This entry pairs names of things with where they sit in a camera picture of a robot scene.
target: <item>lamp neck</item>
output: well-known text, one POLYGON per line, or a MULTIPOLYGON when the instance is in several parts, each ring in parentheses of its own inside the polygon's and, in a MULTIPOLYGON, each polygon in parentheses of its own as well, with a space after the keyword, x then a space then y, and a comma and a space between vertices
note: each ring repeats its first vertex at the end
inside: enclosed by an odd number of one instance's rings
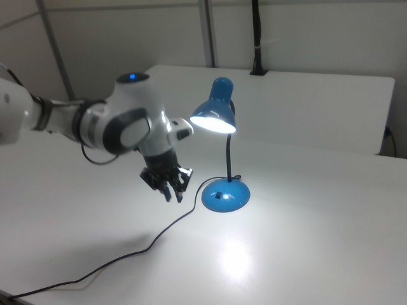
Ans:
MULTIPOLYGON (((230 109, 235 115, 235 104, 230 100, 230 109)), ((228 138, 226 140, 226 170, 228 172, 228 182, 231 182, 231 162, 230 162, 230 140, 231 133, 228 133, 228 138)))

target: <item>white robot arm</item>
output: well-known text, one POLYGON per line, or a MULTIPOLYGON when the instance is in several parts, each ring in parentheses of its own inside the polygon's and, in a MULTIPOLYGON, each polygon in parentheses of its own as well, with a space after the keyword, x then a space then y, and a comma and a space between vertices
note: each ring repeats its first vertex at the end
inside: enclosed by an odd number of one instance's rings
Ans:
POLYGON ((115 155, 140 151, 147 164, 141 178, 167 201, 167 182, 181 202, 193 173, 180 167, 174 149, 193 129, 182 118, 168 119, 147 74, 120 76, 106 100, 68 103, 33 97, 23 86, 0 78, 0 145, 16 142, 24 128, 58 132, 115 155))

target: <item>lamp base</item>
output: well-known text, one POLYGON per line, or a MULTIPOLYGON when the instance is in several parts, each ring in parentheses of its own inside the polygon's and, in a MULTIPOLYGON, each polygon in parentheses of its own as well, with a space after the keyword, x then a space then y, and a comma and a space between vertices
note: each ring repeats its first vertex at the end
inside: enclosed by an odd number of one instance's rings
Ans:
POLYGON ((215 212, 232 212, 243 207, 250 198, 250 191, 243 182, 221 179, 210 183, 202 192, 205 207, 215 212))

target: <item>desk lamp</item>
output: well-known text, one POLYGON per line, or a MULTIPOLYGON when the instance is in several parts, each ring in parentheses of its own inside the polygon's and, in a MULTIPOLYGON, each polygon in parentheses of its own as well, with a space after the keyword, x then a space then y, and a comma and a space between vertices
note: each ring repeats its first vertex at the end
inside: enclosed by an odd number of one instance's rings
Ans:
POLYGON ((232 178, 230 139, 236 131, 235 106, 231 101, 233 83, 228 78, 215 79, 209 99, 192 114, 191 122, 213 132, 227 133, 226 167, 228 177, 210 183, 202 192, 203 204, 215 212, 232 212, 244 206, 250 198, 247 185, 232 178))

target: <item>lamp shade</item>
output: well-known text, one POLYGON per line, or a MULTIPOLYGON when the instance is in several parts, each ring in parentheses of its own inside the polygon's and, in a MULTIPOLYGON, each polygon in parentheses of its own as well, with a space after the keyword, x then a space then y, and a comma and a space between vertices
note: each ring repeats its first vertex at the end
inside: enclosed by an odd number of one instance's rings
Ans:
POLYGON ((209 99, 194 111, 191 122, 213 132, 235 132, 235 115, 230 108, 232 91, 233 83, 230 79, 215 79, 209 99))

